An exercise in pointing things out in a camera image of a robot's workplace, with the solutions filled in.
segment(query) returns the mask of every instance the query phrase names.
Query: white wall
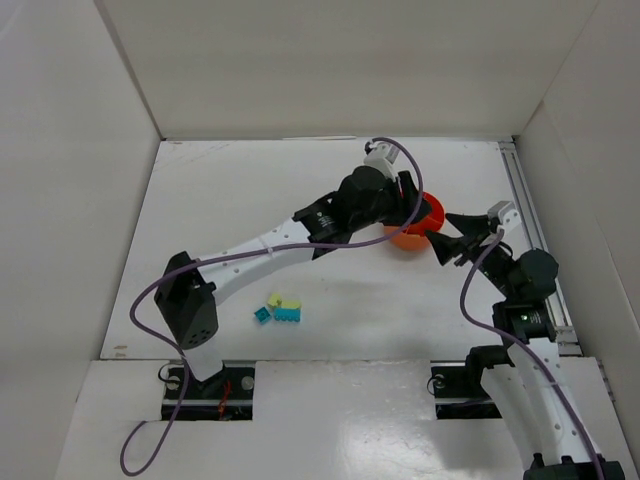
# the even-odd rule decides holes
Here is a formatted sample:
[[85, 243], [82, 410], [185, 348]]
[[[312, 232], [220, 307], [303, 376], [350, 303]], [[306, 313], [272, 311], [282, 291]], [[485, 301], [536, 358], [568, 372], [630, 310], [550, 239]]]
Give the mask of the white wall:
[[601, 0], [518, 142], [579, 338], [640, 465], [640, 3]]
[[0, 478], [53, 478], [158, 136], [91, 0], [0, 2]]
[[596, 0], [99, 0], [166, 137], [520, 133]]

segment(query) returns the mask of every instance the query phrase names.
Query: purple cable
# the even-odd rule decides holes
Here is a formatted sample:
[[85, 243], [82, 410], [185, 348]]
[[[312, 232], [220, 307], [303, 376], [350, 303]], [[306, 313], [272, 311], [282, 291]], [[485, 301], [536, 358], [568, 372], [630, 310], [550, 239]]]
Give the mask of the purple cable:
[[591, 461], [595, 466], [598, 480], [605, 480], [604, 472], [602, 471], [602, 465], [600, 464], [600, 460], [598, 459], [598, 453], [596, 452], [596, 449], [593, 445], [593, 442], [591, 441], [591, 438], [589, 438], [587, 429], [585, 428], [584, 424], [580, 420], [578, 413], [571, 406], [569, 399], [567, 398], [567, 396], [564, 394], [564, 392], [558, 385], [558, 382], [553, 376], [553, 373], [551, 373], [551, 370], [549, 370], [549, 368], [545, 365], [542, 359], [538, 355], [536, 355], [536, 353], [533, 350], [531, 350], [531, 348], [529, 348], [525, 343], [521, 342], [518, 338], [514, 337], [513, 335], [507, 332], [503, 332], [502, 330], [499, 330], [495, 327], [491, 327], [489, 325], [486, 325], [474, 319], [471, 315], [469, 315], [469, 312], [467, 312], [467, 307], [465, 306], [465, 303], [467, 299], [467, 292], [469, 291], [469, 285], [471, 285], [471, 280], [473, 280], [473, 276], [480, 269], [480, 265], [482, 265], [482, 262], [484, 261], [484, 259], [487, 258], [487, 256], [491, 253], [491, 251], [500, 244], [500, 241], [502, 241], [502, 237], [504, 237], [504, 232], [503, 231], [498, 232], [496, 239], [487, 248], [484, 249], [484, 251], [480, 254], [478, 259], [474, 262], [473, 266], [471, 267], [471, 270], [469, 270], [469, 274], [467, 275], [467, 278], [464, 281], [464, 286], [462, 287], [462, 292], [460, 293], [460, 310], [462, 311], [462, 315], [464, 316], [464, 318], [466, 318], [470, 323], [472, 323], [476, 327], [495, 333], [496, 335], [500, 335], [502, 338], [515, 343], [522, 350], [524, 350], [525, 353], [529, 355], [529, 357], [531, 357], [531, 359], [540, 368], [542, 373], [544, 373], [544, 376], [547, 377], [547, 380], [549, 380], [549, 383], [553, 387], [553, 390], [555, 391], [556, 395], [560, 399], [560, 403], [562, 403], [562, 405], [567, 411], [567, 414], [569, 414], [569, 417], [571, 418], [573, 425], [575, 426], [576, 430], [578, 430], [578, 433], [580, 433], [580, 438], [582, 439], [582, 443], [587, 449], [587, 452], [589, 453], [589, 457], [591, 458]]
[[124, 460], [125, 454], [127, 452], [127, 447], [129, 446], [129, 443], [133, 439], [133, 436], [136, 434], [136, 432], [138, 430], [140, 430], [140, 428], [145, 423], [147, 423], [146, 421], [140, 422], [133, 429], [133, 431], [129, 434], [129, 436], [125, 440], [124, 444], [122, 445], [122, 450], [120, 451], [120, 468], [122, 469], [122, 473], [124, 473], [127, 477], [137, 477], [138, 475], [143, 473], [145, 470], [147, 470], [151, 466], [153, 461], [158, 456], [158, 453], [160, 452], [160, 449], [162, 448], [162, 444], [164, 443], [165, 439], [167, 438], [167, 435], [169, 434], [169, 430], [171, 430], [171, 427], [173, 426], [173, 423], [175, 422], [176, 417], [178, 416], [178, 412], [180, 411], [180, 407], [182, 406], [182, 402], [183, 402], [184, 397], [185, 397], [185, 395], [187, 393], [187, 384], [189, 382], [190, 373], [191, 373], [191, 371], [189, 369], [189, 364], [187, 363], [187, 360], [186, 360], [186, 358], [184, 356], [184, 352], [182, 351], [182, 349], [180, 348], [180, 346], [177, 343], [175, 343], [170, 338], [165, 337], [161, 333], [158, 333], [155, 330], [152, 330], [151, 328], [147, 327], [146, 325], [143, 325], [142, 323], [140, 323], [140, 321], [138, 321], [138, 318], [136, 317], [136, 310], [138, 309], [138, 307], [140, 306], [142, 301], [147, 297], [147, 295], [149, 295], [151, 292], [153, 292], [156, 288], [158, 288], [164, 282], [168, 282], [169, 280], [171, 280], [171, 279], [173, 279], [173, 278], [175, 278], [175, 277], [177, 277], [179, 275], [182, 275], [183, 273], [190, 272], [191, 270], [195, 270], [197, 268], [206, 267], [208, 265], [214, 265], [214, 264], [220, 263], [220, 262], [229, 262], [229, 261], [240, 260], [240, 259], [248, 258], [248, 257], [255, 257], [255, 256], [258, 256], [258, 255], [265, 255], [265, 254], [268, 254], [268, 253], [271, 253], [271, 252], [279, 252], [279, 251], [282, 251], [282, 250], [293, 250], [293, 249], [298, 249], [298, 248], [351, 249], [351, 248], [369, 247], [371, 245], [377, 245], [378, 243], [386, 242], [390, 238], [398, 235], [400, 232], [402, 232], [407, 227], [409, 227], [409, 225], [411, 225], [411, 222], [413, 221], [414, 218], [416, 218], [416, 215], [418, 215], [418, 211], [420, 210], [420, 206], [422, 204], [422, 192], [424, 190], [424, 183], [423, 183], [423, 180], [422, 180], [422, 173], [420, 172], [420, 167], [418, 165], [418, 162], [415, 160], [415, 158], [413, 158], [411, 153], [401, 143], [399, 143], [396, 140], [393, 140], [391, 138], [387, 138], [387, 137], [376, 137], [376, 138], [373, 138], [371, 141], [373, 143], [385, 142], [385, 143], [390, 143], [391, 145], [396, 146], [407, 157], [407, 159], [409, 160], [409, 162], [413, 166], [413, 169], [414, 169], [414, 171], [416, 173], [416, 176], [417, 176], [417, 179], [418, 179], [418, 192], [419, 192], [418, 201], [416, 202], [416, 205], [413, 208], [413, 211], [411, 212], [411, 215], [409, 215], [409, 218], [407, 218], [407, 220], [400, 227], [398, 227], [396, 230], [394, 230], [393, 232], [388, 233], [386, 235], [383, 235], [381, 237], [375, 238], [373, 240], [367, 240], [367, 241], [358, 242], [358, 243], [336, 243], [336, 244], [333, 244], [333, 243], [292, 243], [292, 244], [289, 244], [289, 245], [277, 245], [277, 246], [275, 246], [275, 247], [273, 247], [271, 249], [262, 248], [262, 249], [259, 249], [259, 250], [252, 250], [252, 251], [249, 251], [249, 252], [237, 253], [235, 255], [227, 255], [227, 256], [224, 256], [224, 257], [211, 258], [209, 260], [195, 261], [194, 263], [190, 263], [189, 265], [186, 265], [184, 267], [181, 267], [181, 268], [178, 268], [176, 270], [173, 270], [173, 271], [167, 273], [166, 275], [164, 275], [163, 277], [159, 278], [158, 280], [153, 282], [151, 285], [149, 285], [147, 288], [145, 288], [142, 291], [142, 293], [140, 293], [140, 295], [138, 295], [138, 297], [133, 301], [133, 303], [131, 304], [131, 309], [129, 310], [129, 318], [130, 318], [131, 322], [136, 327], [138, 327], [140, 330], [142, 330], [143, 332], [148, 333], [149, 335], [151, 335], [153, 337], [156, 337], [157, 339], [162, 340], [163, 342], [171, 345], [178, 352], [178, 354], [182, 358], [182, 363], [184, 364], [184, 380], [182, 381], [182, 389], [180, 390], [180, 395], [178, 396], [178, 400], [176, 402], [176, 405], [175, 405], [175, 407], [173, 409], [173, 412], [171, 413], [171, 417], [169, 417], [169, 421], [167, 423], [167, 426], [165, 427], [164, 432], [162, 432], [162, 435], [160, 436], [160, 440], [158, 441], [158, 444], [156, 445], [156, 448], [154, 449], [154, 451], [151, 454], [151, 456], [149, 457], [149, 460], [147, 461], [147, 463], [145, 463], [139, 470], [131, 471], [131, 470], [127, 469], [127, 466], [125, 465], [125, 460]]

